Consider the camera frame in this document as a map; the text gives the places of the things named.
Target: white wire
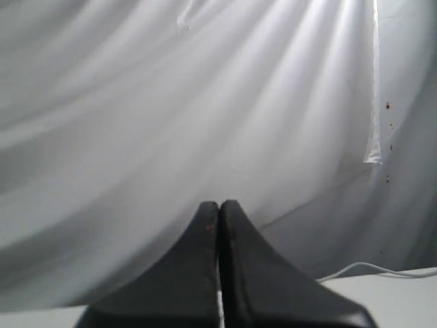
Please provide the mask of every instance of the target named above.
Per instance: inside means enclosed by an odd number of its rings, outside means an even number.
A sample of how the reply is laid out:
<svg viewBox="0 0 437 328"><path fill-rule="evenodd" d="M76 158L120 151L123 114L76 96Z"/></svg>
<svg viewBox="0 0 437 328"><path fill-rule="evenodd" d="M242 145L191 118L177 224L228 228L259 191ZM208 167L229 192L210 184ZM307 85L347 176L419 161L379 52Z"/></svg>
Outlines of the white wire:
<svg viewBox="0 0 437 328"><path fill-rule="evenodd" d="M433 272L429 272L429 273L396 272L393 270L388 270L386 268L382 268L381 266L378 266L378 265L374 265L374 264L370 264L370 263L366 263L366 262L356 262L356 263L353 263L351 265L348 265L346 268L344 268L344 269L342 269L342 270L340 270L332 275L328 275L327 277L323 277L321 279L318 279L318 282L325 282L326 280L337 278L340 275L342 275L343 273L345 273L346 271L349 271L350 269L352 269L354 267L360 267L360 266L370 267L370 268L373 268L373 269L378 270L378 271L382 271L385 273L391 273L392 275L397 275L397 276L401 276L401 277L408 277L408 278L428 278L428 277L433 277L433 276L437 275L437 270L435 270Z"/></svg>

